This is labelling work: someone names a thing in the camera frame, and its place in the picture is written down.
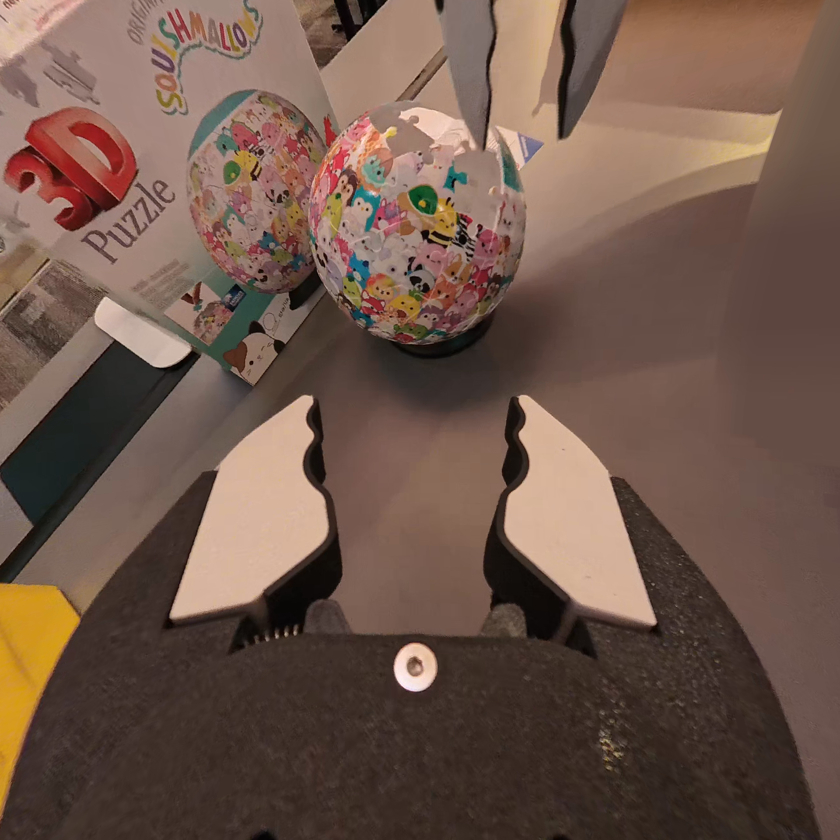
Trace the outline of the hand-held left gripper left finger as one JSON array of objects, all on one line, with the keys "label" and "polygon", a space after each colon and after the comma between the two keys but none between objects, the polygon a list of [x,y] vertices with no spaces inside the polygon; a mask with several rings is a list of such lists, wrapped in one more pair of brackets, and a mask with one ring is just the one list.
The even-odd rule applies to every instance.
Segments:
[{"label": "hand-held left gripper left finger", "polygon": [[213,473],[169,622],[238,617],[254,634],[302,634],[342,578],[324,486],[318,399],[302,395],[247,434]]}]

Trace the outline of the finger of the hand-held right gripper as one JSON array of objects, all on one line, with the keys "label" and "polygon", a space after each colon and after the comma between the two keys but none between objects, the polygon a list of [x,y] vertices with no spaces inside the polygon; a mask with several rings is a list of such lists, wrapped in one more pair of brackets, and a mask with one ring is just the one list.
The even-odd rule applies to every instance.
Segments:
[{"label": "finger of the hand-held right gripper", "polygon": [[625,13],[624,1],[568,1],[560,20],[563,64],[558,137],[570,137],[602,77]]},{"label": "finger of the hand-held right gripper", "polygon": [[490,124],[490,63],[497,42],[492,1],[438,1],[449,75],[475,147],[484,151]]}]

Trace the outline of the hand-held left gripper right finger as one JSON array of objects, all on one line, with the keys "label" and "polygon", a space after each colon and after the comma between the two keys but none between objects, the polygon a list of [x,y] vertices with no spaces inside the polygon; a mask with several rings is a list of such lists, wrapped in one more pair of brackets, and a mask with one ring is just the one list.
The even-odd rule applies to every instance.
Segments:
[{"label": "hand-held left gripper right finger", "polygon": [[528,395],[510,399],[504,487],[486,541],[494,602],[527,635],[566,641],[586,621],[648,633],[657,624],[612,476]]}]

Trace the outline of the colourful puzzle ball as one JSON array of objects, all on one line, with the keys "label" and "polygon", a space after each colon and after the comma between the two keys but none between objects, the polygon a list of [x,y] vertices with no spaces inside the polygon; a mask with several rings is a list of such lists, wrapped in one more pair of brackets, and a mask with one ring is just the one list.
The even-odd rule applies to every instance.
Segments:
[{"label": "colourful puzzle ball", "polygon": [[520,266],[527,206],[498,150],[437,145],[401,117],[363,113],[331,143],[311,187],[311,249],[343,313],[387,342],[433,343],[500,306]]}]

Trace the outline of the black ball stand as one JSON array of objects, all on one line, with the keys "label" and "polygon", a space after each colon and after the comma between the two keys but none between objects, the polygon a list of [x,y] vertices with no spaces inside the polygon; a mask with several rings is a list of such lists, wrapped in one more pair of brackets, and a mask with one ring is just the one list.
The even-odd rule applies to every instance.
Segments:
[{"label": "black ball stand", "polygon": [[448,337],[445,340],[436,341],[433,343],[418,343],[418,342],[392,342],[392,345],[399,352],[409,355],[413,358],[422,360],[438,360],[448,358],[475,346],[487,334],[496,318],[495,313],[491,313],[483,320],[479,321],[475,326],[456,335]]}]

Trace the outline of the printed puzzle box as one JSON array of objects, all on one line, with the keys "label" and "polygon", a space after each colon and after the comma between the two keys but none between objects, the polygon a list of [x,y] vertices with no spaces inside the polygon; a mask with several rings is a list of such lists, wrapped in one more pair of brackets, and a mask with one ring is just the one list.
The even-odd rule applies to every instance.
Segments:
[{"label": "printed puzzle box", "polygon": [[295,4],[1,5],[3,242],[255,385],[322,295],[333,110]]}]

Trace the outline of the white paper leaflet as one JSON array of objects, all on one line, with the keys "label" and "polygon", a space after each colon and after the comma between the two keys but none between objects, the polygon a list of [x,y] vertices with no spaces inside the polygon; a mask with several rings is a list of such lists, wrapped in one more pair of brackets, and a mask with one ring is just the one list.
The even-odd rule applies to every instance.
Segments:
[{"label": "white paper leaflet", "polygon": [[[401,112],[401,117],[413,122],[418,129],[433,139],[434,144],[448,144],[462,151],[476,148],[466,122],[462,119],[424,107],[405,109]],[[517,170],[521,170],[543,147],[542,141],[527,134],[512,129],[490,127],[487,148],[497,151],[501,142],[509,149]]]}]

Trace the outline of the dark teal panel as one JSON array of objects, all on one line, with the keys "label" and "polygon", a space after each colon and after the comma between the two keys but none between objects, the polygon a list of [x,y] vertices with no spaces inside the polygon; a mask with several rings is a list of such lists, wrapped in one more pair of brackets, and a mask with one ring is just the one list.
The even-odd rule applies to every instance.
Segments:
[{"label": "dark teal panel", "polygon": [[2,483],[28,523],[37,525],[147,400],[179,382],[197,358],[191,351],[171,367],[156,368],[111,343],[2,461]]}]

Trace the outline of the yellow plastic bin stack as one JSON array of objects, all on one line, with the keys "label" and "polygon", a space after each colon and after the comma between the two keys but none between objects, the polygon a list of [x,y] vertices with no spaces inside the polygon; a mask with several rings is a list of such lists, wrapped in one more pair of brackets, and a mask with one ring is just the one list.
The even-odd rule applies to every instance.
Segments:
[{"label": "yellow plastic bin stack", "polygon": [[79,615],[52,585],[1,584],[1,804],[29,723]]}]

